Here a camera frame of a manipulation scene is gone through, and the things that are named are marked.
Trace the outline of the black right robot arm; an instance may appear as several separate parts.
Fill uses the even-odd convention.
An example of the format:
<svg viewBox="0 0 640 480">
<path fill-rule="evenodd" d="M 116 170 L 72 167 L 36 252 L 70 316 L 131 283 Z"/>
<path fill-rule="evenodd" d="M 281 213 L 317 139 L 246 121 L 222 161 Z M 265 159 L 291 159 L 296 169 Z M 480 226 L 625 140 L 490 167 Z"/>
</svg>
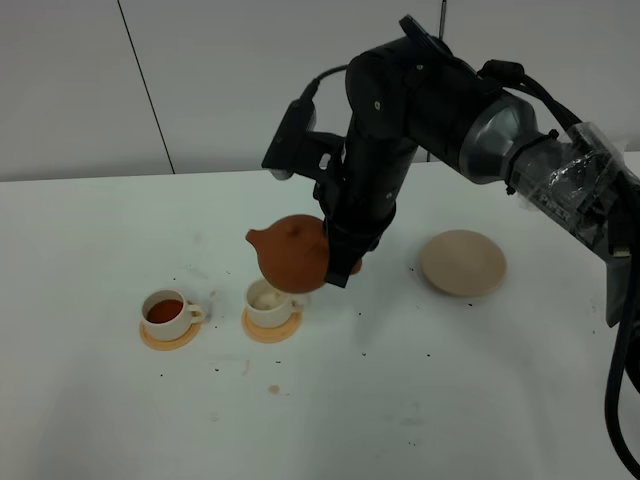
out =
<svg viewBox="0 0 640 480">
<path fill-rule="evenodd" d="M 638 461 L 619 421 L 624 379 L 639 379 L 639 181 L 591 124 L 556 101 L 522 65 L 471 68 L 412 17 L 403 36 L 345 67 L 352 111 L 328 186 L 314 192 L 325 215 L 324 279 L 344 286 L 396 212 L 417 149 L 476 184 L 501 182 L 604 261 L 609 325 L 617 330 L 604 415 L 619 459 Z"/>
</svg>

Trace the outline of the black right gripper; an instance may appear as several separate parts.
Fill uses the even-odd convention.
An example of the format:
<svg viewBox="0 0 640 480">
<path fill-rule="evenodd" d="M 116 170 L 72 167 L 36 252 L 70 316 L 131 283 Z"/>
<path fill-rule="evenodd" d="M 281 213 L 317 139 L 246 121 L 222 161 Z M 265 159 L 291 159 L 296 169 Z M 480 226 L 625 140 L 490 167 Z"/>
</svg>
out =
<svg viewBox="0 0 640 480">
<path fill-rule="evenodd" d="M 377 247 L 396 213 L 396 199 L 417 151 L 404 137 L 378 138 L 350 121 L 342 154 L 314 187 L 325 215 L 328 265 L 324 281 L 344 288 L 362 257 Z"/>
</svg>

